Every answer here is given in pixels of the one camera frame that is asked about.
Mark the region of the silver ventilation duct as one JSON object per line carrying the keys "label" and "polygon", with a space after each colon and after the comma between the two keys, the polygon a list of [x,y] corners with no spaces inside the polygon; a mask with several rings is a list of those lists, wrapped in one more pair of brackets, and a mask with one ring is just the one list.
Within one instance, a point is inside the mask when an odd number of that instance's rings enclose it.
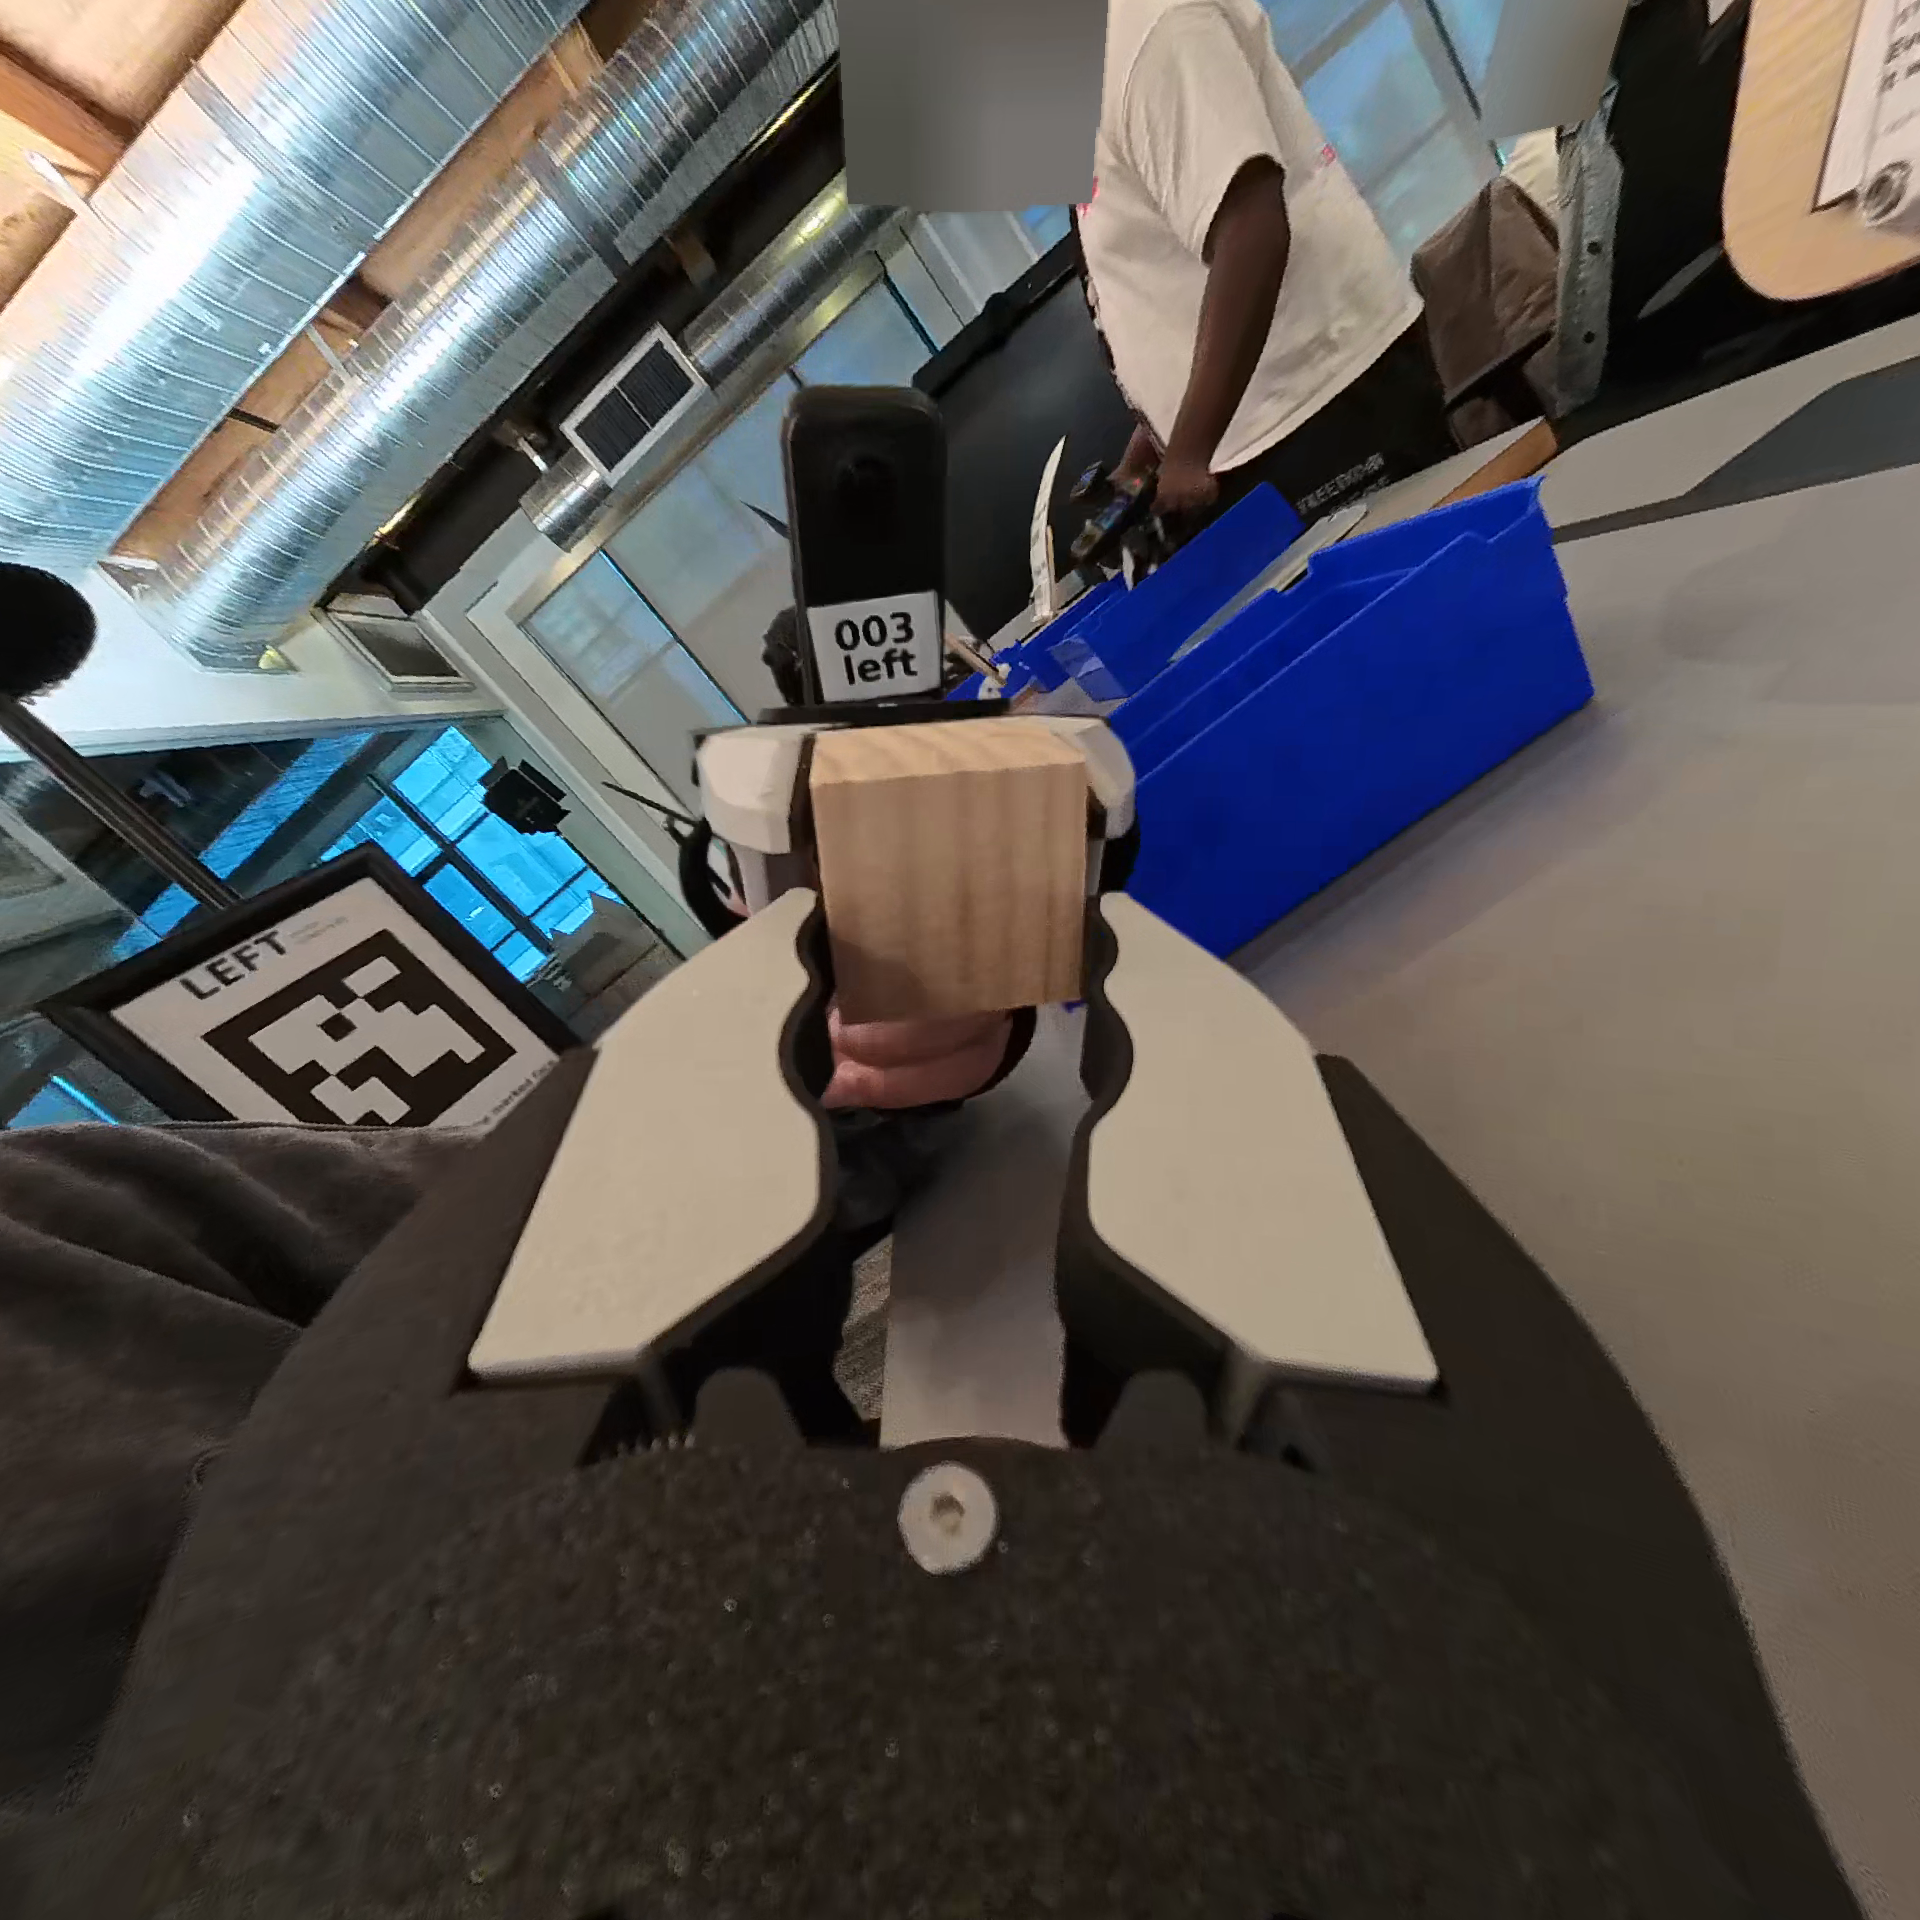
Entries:
{"label": "silver ventilation duct", "polygon": [[98,567],[553,48],[564,0],[252,0],[10,302],[10,549]]}
{"label": "silver ventilation duct", "polygon": [[157,634],[252,675],[829,55],[829,0],[650,12],[349,366],[214,494],[157,567]]}

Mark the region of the black-framed marker sign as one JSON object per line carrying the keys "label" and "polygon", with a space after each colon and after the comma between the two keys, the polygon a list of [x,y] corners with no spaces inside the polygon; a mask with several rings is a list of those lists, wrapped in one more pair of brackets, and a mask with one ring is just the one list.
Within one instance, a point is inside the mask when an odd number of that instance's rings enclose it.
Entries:
{"label": "black-framed marker sign", "polygon": [[166,1123],[490,1128],[580,1037],[352,850],[41,1000]]}

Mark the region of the white document stand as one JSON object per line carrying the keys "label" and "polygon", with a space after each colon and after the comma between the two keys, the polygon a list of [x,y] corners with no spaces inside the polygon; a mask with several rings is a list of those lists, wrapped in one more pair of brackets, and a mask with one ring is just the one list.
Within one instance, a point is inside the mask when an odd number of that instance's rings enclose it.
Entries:
{"label": "white document stand", "polygon": [[1759,0],[1723,153],[1723,260],[1759,302],[1802,306],[1920,269],[1914,235],[1870,235],[1829,204],[1829,143],[1857,48],[1857,0]]}

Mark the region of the silver metal plate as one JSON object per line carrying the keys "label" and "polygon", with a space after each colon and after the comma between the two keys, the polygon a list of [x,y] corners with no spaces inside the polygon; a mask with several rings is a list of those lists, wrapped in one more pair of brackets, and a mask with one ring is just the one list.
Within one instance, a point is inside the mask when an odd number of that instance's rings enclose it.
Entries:
{"label": "silver metal plate", "polygon": [[1216,625],[1231,625],[1245,607],[1260,607],[1273,585],[1290,585],[1334,542],[1351,542],[1368,519],[1368,503],[1351,503],[1334,519],[1316,519],[1277,567],[1260,567],[1224,608],[1208,608],[1177,655],[1192,655]]}

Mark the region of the denim jacket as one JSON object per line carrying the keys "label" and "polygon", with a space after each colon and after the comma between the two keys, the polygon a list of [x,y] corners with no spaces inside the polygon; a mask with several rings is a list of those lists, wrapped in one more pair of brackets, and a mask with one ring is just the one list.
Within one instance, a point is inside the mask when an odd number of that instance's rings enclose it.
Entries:
{"label": "denim jacket", "polygon": [[1557,330],[1551,330],[1551,419],[1602,400],[1604,330],[1614,330],[1614,216],[1625,216],[1625,158],[1614,158],[1614,80],[1580,122],[1557,122]]}

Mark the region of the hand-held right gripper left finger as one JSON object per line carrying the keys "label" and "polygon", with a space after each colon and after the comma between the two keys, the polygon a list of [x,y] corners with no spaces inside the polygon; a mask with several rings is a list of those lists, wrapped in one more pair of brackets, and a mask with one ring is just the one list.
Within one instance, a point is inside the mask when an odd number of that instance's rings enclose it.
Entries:
{"label": "hand-held right gripper left finger", "polygon": [[650,986],[580,1082],[502,1292],[477,1384],[632,1384],[692,1433],[692,1347],[829,1228],[829,932],[790,888]]}

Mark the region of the grey hooded sweatshirt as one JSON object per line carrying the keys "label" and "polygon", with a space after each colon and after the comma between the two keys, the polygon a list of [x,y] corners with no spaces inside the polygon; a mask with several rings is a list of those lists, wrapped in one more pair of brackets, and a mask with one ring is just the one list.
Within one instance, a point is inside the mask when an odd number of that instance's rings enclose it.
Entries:
{"label": "grey hooded sweatshirt", "polygon": [[185,1504],[328,1292],[490,1128],[0,1133],[0,1813],[78,1794]]}

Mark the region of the blue plastic bin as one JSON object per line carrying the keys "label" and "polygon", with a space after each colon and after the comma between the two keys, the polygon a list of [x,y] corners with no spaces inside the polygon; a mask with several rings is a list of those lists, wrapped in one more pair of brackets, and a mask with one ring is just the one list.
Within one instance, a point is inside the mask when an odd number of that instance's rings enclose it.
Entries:
{"label": "blue plastic bin", "polygon": [[1252,486],[1202,542],[1183,542],[1162,572],[1098,578],[1051,625],[1010,645],[987,688],[980,675],[951,688],[965,696],[1035,696],[1051,714],[1105,714],[1138,696],[1245,578],[1260,578],[1299,542],[1299,519],[1277,486]]}
{"label": "blue plastic bin", "polygon": [[1240,953],[1580,707],[1545,475],[1334,542],[1115,707],[1132,894]]}

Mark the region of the black light stand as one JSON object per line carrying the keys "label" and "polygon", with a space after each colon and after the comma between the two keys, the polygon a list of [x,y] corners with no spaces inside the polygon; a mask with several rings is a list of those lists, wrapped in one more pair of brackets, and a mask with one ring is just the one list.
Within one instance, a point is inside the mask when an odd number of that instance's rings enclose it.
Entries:
{"label": "black light stand", "polygon": [[214,879],[157,812],[140,812],[109,777],[85,765],[78,743],[32,714],[32,696],[62,688],[98,655],[98,634],[98,607],[72,578],[0,567],[0,737],[197,906],[238,906],[227,879]]}

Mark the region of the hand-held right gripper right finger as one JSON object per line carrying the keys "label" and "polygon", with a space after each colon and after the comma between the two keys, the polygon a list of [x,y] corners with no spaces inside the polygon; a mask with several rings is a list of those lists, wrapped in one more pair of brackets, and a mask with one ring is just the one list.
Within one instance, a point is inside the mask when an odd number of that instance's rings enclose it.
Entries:
{"label": "hand-held right gripper right finger", "polygon": [[1245,1441],[1277,1384],[1435,1398],[1306,1037],[1132,894],[1092,898],[1080,1095],[1059,1198],[1070,1452],[1156,1374]]}

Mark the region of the tan jacket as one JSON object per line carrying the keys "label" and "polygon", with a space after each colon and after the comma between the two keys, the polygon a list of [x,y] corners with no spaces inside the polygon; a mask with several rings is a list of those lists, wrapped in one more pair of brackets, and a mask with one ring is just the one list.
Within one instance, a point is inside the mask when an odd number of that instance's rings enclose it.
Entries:
{"label": "tan jacket", "polygon": [[1551,419],[1557,231],[1522,181],[1483,181],[1483,195],[1408,248],[1408,288],[1424,302],[1424,356],[1461,448]]}

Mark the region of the printed instruction sheet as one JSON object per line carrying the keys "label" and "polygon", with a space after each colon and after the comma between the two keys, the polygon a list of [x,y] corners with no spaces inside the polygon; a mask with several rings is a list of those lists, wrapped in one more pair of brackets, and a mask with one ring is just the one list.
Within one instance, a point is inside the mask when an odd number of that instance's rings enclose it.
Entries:
{"label": "printed instruction sheet", "polygon": [[1920,12],[1863,0],[1817,204],[1857,204],[1870,235],[1920,235]]}

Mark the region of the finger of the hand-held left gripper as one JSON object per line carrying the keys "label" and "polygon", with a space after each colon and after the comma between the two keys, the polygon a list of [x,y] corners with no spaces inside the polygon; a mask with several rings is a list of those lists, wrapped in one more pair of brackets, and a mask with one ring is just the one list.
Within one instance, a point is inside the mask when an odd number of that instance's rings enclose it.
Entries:
{"label": "finger of the hand-held left gripper", "polygon": [[1073,743],[1080,765],[1092,765],[1098,828],[1105,828],[1105,836],[1132,836],[1132,828],[1138,828],[1138,758],[1132,758],[1132,743],[1119,743],[1098,714],[1073,714],[1073,720],[1070,720],[1070,743]]}
{"label": "finger of the hand-held left gripper", "polygon": [[695,803],[725,836],[735,898],[776,898],[814,888],[814,808],[811,808],[814,726],[715,726],[695,737]]}

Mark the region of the wooden block with blue stripe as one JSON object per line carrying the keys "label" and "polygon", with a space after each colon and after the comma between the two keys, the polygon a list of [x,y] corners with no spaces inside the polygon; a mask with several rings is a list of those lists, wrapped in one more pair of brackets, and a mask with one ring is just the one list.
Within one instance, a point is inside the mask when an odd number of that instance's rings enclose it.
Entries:
{"label": "wooden block with blue stripe", "polygon": [[838,1018],[1080,997],[1092,758],[1040,720],[829,726],[811,825]]}

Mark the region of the black office chair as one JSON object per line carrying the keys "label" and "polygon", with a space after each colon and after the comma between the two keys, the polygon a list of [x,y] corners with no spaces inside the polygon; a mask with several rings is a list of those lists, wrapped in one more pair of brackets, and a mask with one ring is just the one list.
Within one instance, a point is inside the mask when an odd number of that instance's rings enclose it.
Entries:
{"label": "black office chair", "polygon": [[1604,366],[1677,366],[1742,306],[1723,260],[1723,158],[1749,0],[1639,0],[1614,37],[1604,153],[1625,167]]}

